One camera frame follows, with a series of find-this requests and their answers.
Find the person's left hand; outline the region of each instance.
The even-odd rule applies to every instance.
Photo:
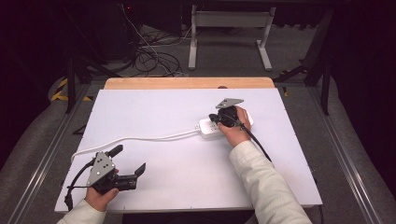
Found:
[[[96,189],[90,187],[87,188],[87,195],[85,201],[94,209],[99,212],[105,212],[107,204],[113,200],[119,193],[118,189],[111,189],[106,194],[101,195]]]

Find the white tabletop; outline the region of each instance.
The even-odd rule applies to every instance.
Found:
[[[99,147],[123,137],[158,137],[194,130],[200,119],[217,113],[224,98],[244,99],[240,104],[254,119],[252,132],[284,176],[302,206],[322,204],[309,167],[292,129],[277,89],[221,90],[103,90],[93,107],[78,147]],[[192,133],[172,141],[122,140],[124,150],[113,162],[119,175],[131,175],[144,162],[146,172],[137,189],[121,191],[109,212],[167,212],[252,208],[242,182],[229,160],[230,145],[224,136],[204,139]],[[94,153],[78,155],[71,164],[55,206],[66,212],[67,186]],[[87,170],[76,186],[84,186]],[[85,189],[74,189],[75,205]]]

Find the white sleeve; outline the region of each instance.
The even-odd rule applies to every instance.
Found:
[[[105,216],[106,212],[99,212],[82,200],[58,224],[102,224]]]
[[[251,141],[236,146],[230,160],[244,183],[259,223],[311,223],[285,179]]]

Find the gray carpet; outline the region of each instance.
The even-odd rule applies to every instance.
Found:
[[[273,27],[267,43],[273,72],[265,72],[260,54],[255,46],[262,29],[242,29],[239,33],[227,35],[218,31],[204,31],[198,36],[197,64],[194,71],[188,70],[190,41],[176,46],[155,48],[176,56],[188,77],[277,77],[279,72],[299,65],[298,59],[305,55],[315,29],[300,31],[297,28]],[[150,76],[163,74],[158,67]],[[121,74],[130,76],[135,71],[126,70]],[[318,190],[323,200],[325,223],[366,223],[359,203],[349,185],[340,162],[334,154],[332,142],[321,119],[320,111],[303,84],[296,84],[304,76],[297,76],[283,84],[289,96],[281,88],[279,92],[289,113],[291,123],[300,141],[304,154],[318,181]],[[95,96],[103,88],[105,77],[95,77],[87,95]],[[0,173],[0,223],[7,223],[31,176],[45,156],[58,127],[62,124],[67,102],[54,101],[26,130],[15,146]],[[60,186],[70,167],[69,158],[76,151],[81,135],[73,131],[87,123],[93,102],[81,102],[70,121],[59,150],[32,204],[22,214],[21,223],[56,223],[63,215],[53,212],[59,196]],[[360,177],[367,188],[374,207],[383,223],[396,223],[396,202],[389,193],[370,159],[367,157],[359,138],[347,118],[337,97],[335,83],[332,82],[329,101],[330,118],[347,154],[353,160]],[[317,206],[305,209],[313,223],[320,223]],[[121,223],[121,215],[107,215],[105,223]]]

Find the wooden edge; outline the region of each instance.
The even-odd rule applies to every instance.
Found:
[[[274,88],[269,77],[113,77],[105,90],[164,89],[262,89]]]

